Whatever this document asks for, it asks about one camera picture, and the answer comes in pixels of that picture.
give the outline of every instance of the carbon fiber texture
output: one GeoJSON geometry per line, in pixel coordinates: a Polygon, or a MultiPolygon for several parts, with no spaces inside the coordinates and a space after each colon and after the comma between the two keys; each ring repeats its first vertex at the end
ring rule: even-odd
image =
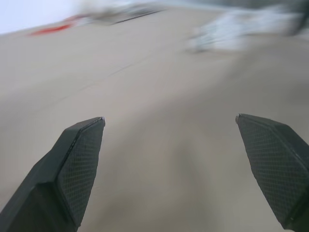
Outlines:
{"type": "Polygon", "coordinates": [[[96,177],[101,127],[90,126],[76,140],[58,176],[58,185],[76,225],[80,225],[96,177]]]}
{"type": "Polygon", "coordinates": [[[309,186],[306,167],[293,144],[280,134],[285,128],[294,131],[287,125],[247,115],[240,115],[237,124],[252,173],[277,220],[285,227],[293,220],[293,211],[309,186]]]}

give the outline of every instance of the concrete floor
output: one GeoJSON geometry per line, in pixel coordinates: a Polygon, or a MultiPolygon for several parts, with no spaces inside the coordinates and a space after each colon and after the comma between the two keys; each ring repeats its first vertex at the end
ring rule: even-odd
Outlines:
{"type": "Polygon", "coordinates": [[[218,13],[170,9],[106,27],[0,37],[0,204],[68,126],[106,118],[79,231],[281,232],[251,170],[237,113],[309,141],[309,47],[191,54],[218,13]]]}

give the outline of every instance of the white clutter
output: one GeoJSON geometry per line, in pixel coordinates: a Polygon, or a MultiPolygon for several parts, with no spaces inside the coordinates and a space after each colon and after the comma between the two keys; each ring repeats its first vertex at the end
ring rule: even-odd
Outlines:
{"type": "Polygon", "coordinates": [[[257,11],[247,22],[247,34],[284,33],[295,14],[288,13],[282,5],[275,5],[257,11]]]}
{"type": "Polygon", "coordinates": [[[283,34],[289,29],[295,14],[282,5],[270,6],[255,12],[231,10],[215,21],[194,30],[189,42],[193,51],[239,51],[248,46],[254,34],[283,34]]]}
{"type": "Polygon", "coordinates": [[[245,25],[240,12],[232,11],[210,24],[195,29],[195,37],[190,41],[193,51],[210,49],[241,50],[245,47],[245,25]]]}

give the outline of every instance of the red object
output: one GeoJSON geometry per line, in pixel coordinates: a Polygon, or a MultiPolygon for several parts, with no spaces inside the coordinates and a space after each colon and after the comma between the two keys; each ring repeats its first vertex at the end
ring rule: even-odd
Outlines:
{"type": "Polygon", "coordinates": [[[52,32],[57,32],[57,31],[60,31],[60,30],[65,30],[65,29],[70,28],[70,27],[72,27],[72,26],[73,26],[73,24],[72,24],[72,23],[69,23],[69,24],[65,24],[65,25],[60,26],[60,27],[42,29],[42,30],[33,32],[33,33],[31,33],[30,35],[43,35],[43,34],[49,34],[49,33],[52,33],[52,32]]]}

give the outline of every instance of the white wall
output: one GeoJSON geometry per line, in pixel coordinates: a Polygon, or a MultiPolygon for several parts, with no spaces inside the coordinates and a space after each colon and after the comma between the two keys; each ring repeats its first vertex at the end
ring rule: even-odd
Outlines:
{"type": "Polygon", "coordinates": [[[76,13],[74,0],[0,0],[0,34],[54,23],[76,13]]]}

